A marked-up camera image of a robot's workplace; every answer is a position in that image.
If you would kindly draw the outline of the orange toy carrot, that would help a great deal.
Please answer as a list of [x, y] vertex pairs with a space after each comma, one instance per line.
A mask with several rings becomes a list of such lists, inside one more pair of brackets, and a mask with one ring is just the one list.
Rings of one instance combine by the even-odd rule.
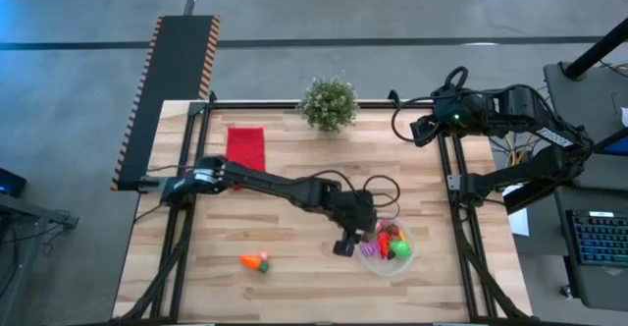
[[270, 268], [268, 259], [263, 255], [241, 255], [239, 261], [245, 268], [260, 273], [267, 273]]

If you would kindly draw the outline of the purple striped toy onion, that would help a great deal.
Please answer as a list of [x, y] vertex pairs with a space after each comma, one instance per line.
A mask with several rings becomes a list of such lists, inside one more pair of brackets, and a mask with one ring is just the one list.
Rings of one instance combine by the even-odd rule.
[[362, 242], [359, 245], [360, 252], [364, 257], [382, 258], [380, 244], [377, 241]]

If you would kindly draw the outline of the red toy chili pepper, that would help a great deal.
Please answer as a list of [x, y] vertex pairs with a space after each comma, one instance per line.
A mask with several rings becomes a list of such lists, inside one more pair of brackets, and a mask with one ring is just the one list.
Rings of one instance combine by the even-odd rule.
[[386, 231], [380, 231], [377, 235], [377, 244], [379, 247], [379, 254], [382, 260], [387, 260], [390, 254], [390, 242], [392, 237]]

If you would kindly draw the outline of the white paper sheet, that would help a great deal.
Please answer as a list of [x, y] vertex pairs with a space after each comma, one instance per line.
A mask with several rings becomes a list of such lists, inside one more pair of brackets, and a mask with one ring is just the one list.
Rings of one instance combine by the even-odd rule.
[[[522, 184], [516, 184], [508, 186], [504, 189], [502, 196], [506, 197], [508, 194], [512, 193], [515, 190], [518, 190], [522, 187]], [[509, 213], [508, 220], [510, 225], [510, 230], [513, 235], [529, 237], [529, 222], [528, 222], [528, 212], [527, 208], [524, 207], [517, 212]]]

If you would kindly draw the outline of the dark device blue light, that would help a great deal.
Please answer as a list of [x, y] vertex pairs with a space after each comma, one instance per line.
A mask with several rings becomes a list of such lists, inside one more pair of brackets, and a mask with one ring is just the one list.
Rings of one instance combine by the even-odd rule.
[[0, 194], [19, 198], [26, 187], [26, 183], [25, 178], [0, 168]]

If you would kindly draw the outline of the black aluminium table frame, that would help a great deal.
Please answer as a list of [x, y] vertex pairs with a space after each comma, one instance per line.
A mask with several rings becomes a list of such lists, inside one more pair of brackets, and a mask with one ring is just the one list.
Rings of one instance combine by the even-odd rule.
[[[494, 167], [489, 142], [467, 137], [417, 147], [409, 123], [420, 108], [396, 111], [389, 100], [365, 102], [353, 126], [323, 133], [302, 119], [293, 102], [217, 101], [194, 121], [209, 154], [226, 149], [228, 128], [262, 128], [266, 168], [275, 175], [327, 178], [372, 190], [378, 202], [397, 196], [390, 213], [410, 229], [418, 252], [393, 277], [370, 272], [357, 256], [333, 253], [338, 226], [252, 190], [198, 198], [182, 290], [166, 282], [162, 305], [179, 303], [181, 323], [465, 322], [488, 304], [473, 269], [462, 269], [445, 178], [463, 155], [469, 169]], [[245, 268], [241, 255], [269, 254], [270, 268]]]

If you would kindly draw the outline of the grey side desk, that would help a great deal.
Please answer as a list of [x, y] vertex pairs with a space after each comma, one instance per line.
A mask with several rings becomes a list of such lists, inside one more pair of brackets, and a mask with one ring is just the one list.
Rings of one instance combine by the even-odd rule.
[[559, 64], [544, 66], [554, 111], [572, 125], [582, 125], [594, 151], [574, 185], [586, 189], [628, 191], [628, 156], [595, 153], [595, 145], [628, 128], [628, 74], [592, 68], [582, 78], [567, 78]]

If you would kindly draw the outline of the black ramp orange striped edges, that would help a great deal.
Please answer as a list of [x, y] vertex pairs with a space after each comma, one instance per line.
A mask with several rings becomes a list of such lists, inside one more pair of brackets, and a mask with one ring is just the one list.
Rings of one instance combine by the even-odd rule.
[[126, 119], [111, 190], [134, 190], [146, 172], [164, 101], [209, 97], [220, 26], [216, 15], [157, 20]]

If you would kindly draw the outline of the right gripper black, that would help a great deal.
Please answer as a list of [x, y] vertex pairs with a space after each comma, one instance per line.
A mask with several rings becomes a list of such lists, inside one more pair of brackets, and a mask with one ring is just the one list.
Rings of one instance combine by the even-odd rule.
[[417, 147], [423, 147], [439, 134], [444, 136], [470, 136], [474, 134], [474, 115], [471, 96], [438, 99], [435, 102], [436, 117], [424, 116], [410, 124], [413, 140]]

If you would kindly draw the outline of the black diagonal stand pole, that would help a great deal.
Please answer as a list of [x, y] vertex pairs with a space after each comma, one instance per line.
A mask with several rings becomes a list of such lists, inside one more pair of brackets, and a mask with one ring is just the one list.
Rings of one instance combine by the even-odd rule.
[[627, 39], [628, 18], [624, 19], [619, 25], [614, 27], [608, 34], [602, 37], [574, 62], [568, 64], [567, 66], [562, 66], [561, 69], [563, 74], [573, 81], [579, 80], [597, 62]]

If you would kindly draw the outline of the clear plastic container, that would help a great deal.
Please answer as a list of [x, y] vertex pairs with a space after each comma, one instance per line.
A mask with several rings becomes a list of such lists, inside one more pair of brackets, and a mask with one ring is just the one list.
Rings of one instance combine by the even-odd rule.
[[[405, 272], [411, 266], [411, 264], [413, 263], [414, 257], [416, 256], [416, 253], [418, 252], [418, 247], [417, 247], [417, 243], [415, 242], [414, 236], [412, 235], [409, 227], [400, 218], [395, 217], [391, 213], [380, 213], [378, 215], [378, 222], [376, 224], [376, 232], [372, 233], [372, 234], [368, 234], [365, 238], [362, 239], [360, 244], [362, 242], [369, 242], [369, 241], [376, 241], [377, 240], [378, 233], [380, 231], [383, 231], [380, 228], [380, 221], [381, 220], [389, 220], [392, 224], [396, 224], [401, 231], [403, 231], [405, 234], [407, 234], [408, 243], [410, 244], [410, 246], [412, 247], [412, 250], [413, 250], [412, 256], [409, 259], [407, 259], [407, 260], [402, 260], [402, 259], [398, 259], [398, 258], [395, 258], [393, 260], [382, 260], [382, 259], [377, 259], [377, 258], [368, 258], [368, 257], [364, 257], [361, 254], [360, 248], [359, 248], [358, 252], [357, 252], [357, 258], [370, 272], [372, 272], [372, 273], [374, 273], [376, 275], [379, 275], [381, 277], [389, 278], [389, 277], [393, 277], [395, 275], [398, 275], [398, 274], [400, 274], [402, 272]], [[399, 235], [398, 236], [393, 236], [390, 233], [390, 230], [388, 230], [386, 232], [388, 232], [389, 235], [392, 237], [392, 242], [393, 241], [401, 241]]]

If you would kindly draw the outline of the green toy pepper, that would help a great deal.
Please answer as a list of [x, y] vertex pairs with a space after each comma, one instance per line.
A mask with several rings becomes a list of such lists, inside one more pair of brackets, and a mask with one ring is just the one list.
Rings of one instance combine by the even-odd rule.
[[393, 241], [390, 243], [390, 250], [398, 259], [407, 260], [412, 256], [413, 250], [407, 241]]

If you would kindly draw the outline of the small potted green plant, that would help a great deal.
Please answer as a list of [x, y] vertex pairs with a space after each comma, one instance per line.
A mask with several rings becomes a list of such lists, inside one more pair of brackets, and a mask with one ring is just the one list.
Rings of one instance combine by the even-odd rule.
[[311, 128], [339, 132], [353, 125], [359, 105], [351, 83], [339, 78], [315, 78], [296, 109]]

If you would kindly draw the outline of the dark laptop blue screen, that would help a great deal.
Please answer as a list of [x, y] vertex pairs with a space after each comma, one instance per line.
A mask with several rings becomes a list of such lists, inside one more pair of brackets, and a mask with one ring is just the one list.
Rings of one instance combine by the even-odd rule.
[[628, 156], [628, 128], [608, 136], [595, 145], [595, 153]]

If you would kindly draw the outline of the backlit computer keyboard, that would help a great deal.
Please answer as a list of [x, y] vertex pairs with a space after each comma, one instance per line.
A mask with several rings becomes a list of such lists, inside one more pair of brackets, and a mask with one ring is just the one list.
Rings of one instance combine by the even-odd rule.
[[566, 218], [581, 265], [628, 268], [628, 213], [568, 210]]

